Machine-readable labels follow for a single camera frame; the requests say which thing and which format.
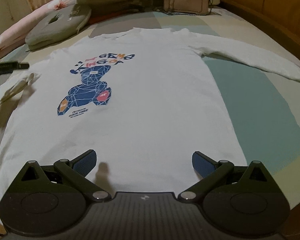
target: round cushion with hole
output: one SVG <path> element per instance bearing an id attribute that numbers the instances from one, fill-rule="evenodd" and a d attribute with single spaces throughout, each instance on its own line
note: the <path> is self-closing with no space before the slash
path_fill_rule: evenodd
<path id="1" fill-rule="evenodd" d="M 78 33 L 90 16 L 91 8 L 78 4 L 52 12 L 29 32 L 26 44 L 36 50 L 63 41 Z"/>

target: bed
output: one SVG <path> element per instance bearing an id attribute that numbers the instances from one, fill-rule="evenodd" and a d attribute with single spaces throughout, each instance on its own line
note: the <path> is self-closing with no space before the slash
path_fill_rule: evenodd
<path id="1" fill-rule="evenodd" d="M 168 16 L 159 12 L 124 15 L 89 26 L 77 36 L 35 52 L 22 46 L 2 61 L 19 60 L 33 65 L 86 36 L 120 33 L 133 27 L 175 31 L 187 28 L 194 33 L 231 38 L 272 51 L 300 66 L 297 58 L 265 33 L 219 7 L 214 7 L 208 16 Z M 262 161 L 290 207 L 295 207 L 300 203 L 300 83 L 219 56 L 202 60 L 219 88 L 247 163 Z M 0 106 L 0 142 L 21 94 Z"/>

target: silver screw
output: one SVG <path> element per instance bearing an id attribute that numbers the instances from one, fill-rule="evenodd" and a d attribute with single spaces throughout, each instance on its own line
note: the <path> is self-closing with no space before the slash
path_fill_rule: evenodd
<path id="1" fill-rule="evenodd" d="M 197 195 L 196 193 L 192 192 L 192 191 L 184 191 L 180 194 L 180 196 L 183 198 L 183 199 L 194 199 Z"/>
<path id="2" fill-rule="evenodd" d="M 109 194 L 103 190 L 96 191 L 92 194 L 92 196 L 96 199 L 105 199 Z"/>

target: wooden bed frame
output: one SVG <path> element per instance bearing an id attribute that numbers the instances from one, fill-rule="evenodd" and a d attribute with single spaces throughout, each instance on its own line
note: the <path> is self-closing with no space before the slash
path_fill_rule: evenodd
<path id="1" fill-rule="evenodd" d="M 220 7 L 255 25 L 300 60 L 300 0 L 221 0 Z M 282 228 L 288 240 L 300 240 L 300 204 Z"/>

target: blue geometric bear print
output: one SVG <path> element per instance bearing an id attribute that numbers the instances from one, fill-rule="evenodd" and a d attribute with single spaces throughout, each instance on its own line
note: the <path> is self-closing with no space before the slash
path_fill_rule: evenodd
<path id="1" fill-rule="evenodd" d="M 58 115 L 64 115 L 73 106 L 85 106 L 93 102 L 96 106 L 106 105 L 111 97 L 111 88 L 107 87 L 105 81 L 100 81 L 111 66 L 101 65 L 93 67 L 83 67 L 82 64 L 77 70 L 70 70 L 72 74 L 81 74 L 82 84 L 71 88 L 68 95 L 61 101 L 58 107 Z"/>

